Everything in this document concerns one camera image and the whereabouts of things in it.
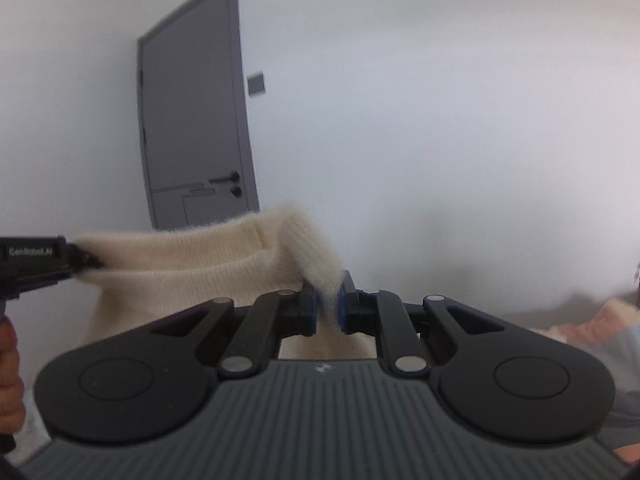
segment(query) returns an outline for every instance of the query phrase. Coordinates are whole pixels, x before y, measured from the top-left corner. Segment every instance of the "logo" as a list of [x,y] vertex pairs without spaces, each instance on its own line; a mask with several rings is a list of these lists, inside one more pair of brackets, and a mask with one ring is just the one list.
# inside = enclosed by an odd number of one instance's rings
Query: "logo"
[[53,247],[9,247],[9,256],[53,256]]
[[330,372],[334,367],[332,367],[329,363],[322,363],[319,366],[314,367],[314,370],[319,374],[325,374]]

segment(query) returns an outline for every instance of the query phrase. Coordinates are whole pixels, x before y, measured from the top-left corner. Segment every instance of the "ribbed gray housing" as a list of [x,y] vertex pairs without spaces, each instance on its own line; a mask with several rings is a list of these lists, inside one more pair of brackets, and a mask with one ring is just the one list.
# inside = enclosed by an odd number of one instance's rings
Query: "ribbed gray housing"
[[426,384],[372,360],[274,361],[223,383],[166,437],[113,449],[57,440],[22,471],[33,480],[614,480],[627,469],[595,440],[549,449],[485,440],[451,420]]

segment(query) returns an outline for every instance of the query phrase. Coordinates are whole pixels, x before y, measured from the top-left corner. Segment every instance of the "door frame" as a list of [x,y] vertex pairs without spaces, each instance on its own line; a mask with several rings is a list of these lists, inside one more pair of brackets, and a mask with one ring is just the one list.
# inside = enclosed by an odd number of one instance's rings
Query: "door frame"
[[[154,37],[158,32],[167,28],[177,18],[197,6],[203,0],[188,0],[177,9],[165,16],[159,23],[153,26],[140,38],[138,38],[138,124],[140,127],[140,152],[142,154],[143,176],[145,179],[146,200],[148,202],[149,216],[154,229],[158,228],[156,220],[156,209],[150,187],[149,170],[146,161],[146,135],[145,120],[142,108],[142,47]],[[246,99],[244,95],[244,74],[242,72],[242,50],[240,43],[240,15],[238,11],[238,0],[229,0],[230,12],[230,37],[231,37],[231,65],[232,65],[232,85],[234,88],[234,101],[236,104],[236,124],[238,125],[238,148],[240,151],[240,166],[242,173],[242,190],[245,193],[249,211],[260,211],[258,201],[258,190],[255,184],[254,160],[251,153],[251,142],[249,138],[249,124],[246,116]]]

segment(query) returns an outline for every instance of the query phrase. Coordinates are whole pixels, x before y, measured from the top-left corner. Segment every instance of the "finger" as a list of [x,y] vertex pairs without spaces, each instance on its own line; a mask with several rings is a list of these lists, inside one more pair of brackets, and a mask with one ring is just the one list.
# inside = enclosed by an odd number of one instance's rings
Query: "finger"
[[8,318],[4,318],[0,323],[0,352],[15,350],[18,346],[18,337],[15,335],[15,328]]
[[0,416],[0,433],[18,433],[24,424],[25,415],[26,410],[24,409],[24,406],[21,406],[19,410],[11,413],[10,415]]
[[20,354],[16,350],[0,353],[0,388],[14,386],[20,375]]
[[18,380],[13,386],[0,388],[0,416],[11,415],[22,407],[24,384]]

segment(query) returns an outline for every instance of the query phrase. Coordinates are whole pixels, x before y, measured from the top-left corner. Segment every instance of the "ribbed knit fabric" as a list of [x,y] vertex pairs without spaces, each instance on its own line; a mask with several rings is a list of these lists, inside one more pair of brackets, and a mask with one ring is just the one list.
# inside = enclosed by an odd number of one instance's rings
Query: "ribbed knit fabric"
[[345,336],[331,306],[342,266],[330,245],[296,206],[249,214],[203,228],[152,234],[94,234],[75,240],[105,267],[79,275],[101,294],[85,342],[102,339],[217,297],[236,306],[266,292],[300,290],[309,281],[329,306],[318,334],[283,341],[283,358],[375,356],[372,338]]

